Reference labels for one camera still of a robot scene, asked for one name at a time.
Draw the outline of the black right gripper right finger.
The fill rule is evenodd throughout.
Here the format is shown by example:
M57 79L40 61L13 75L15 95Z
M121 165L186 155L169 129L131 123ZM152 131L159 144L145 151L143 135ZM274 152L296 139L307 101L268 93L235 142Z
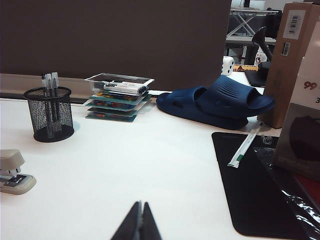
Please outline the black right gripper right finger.
M140 240L162 240L156 221L148 202L144 203L139 227Z

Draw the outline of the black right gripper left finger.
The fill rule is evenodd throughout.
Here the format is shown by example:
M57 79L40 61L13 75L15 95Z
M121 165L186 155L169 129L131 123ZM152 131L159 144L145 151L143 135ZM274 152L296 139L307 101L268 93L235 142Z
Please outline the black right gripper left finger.
M141 201L136 201L112 236L111 240L139 240L141 224L142 203Z

